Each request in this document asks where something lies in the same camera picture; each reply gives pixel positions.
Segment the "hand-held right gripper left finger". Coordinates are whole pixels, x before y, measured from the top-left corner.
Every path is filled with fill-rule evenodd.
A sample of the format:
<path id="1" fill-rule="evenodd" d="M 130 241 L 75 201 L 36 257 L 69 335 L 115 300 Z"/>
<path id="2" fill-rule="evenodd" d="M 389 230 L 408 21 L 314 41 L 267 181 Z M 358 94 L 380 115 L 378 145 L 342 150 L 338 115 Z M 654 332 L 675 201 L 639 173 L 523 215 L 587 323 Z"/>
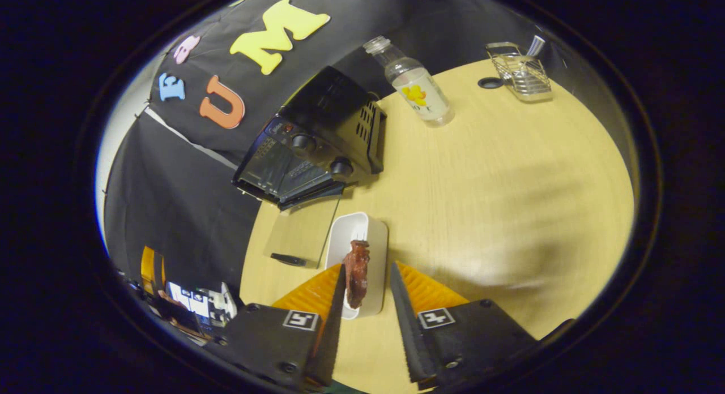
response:
<path id="1" fill-rule="evenodd" d="M 271 306 L 244 306 L 207 351 L 285 391 L 321 392 L 333 379 L 345 291 L 346 268 L 334 265 Z"/>

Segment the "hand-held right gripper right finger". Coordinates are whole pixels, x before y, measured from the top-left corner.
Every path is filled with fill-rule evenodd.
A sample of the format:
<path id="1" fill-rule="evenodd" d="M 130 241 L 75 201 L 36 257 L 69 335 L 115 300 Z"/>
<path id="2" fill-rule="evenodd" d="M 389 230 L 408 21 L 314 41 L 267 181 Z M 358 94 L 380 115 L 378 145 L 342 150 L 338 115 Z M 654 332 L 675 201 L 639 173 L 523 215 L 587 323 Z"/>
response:
<path id="1" fill-rule="evenodd" d="M 464 299 L 401 262 L 389 275 L 408 374 L 422 391 L 490 379 L 538 348 L 492 299 Z"/>

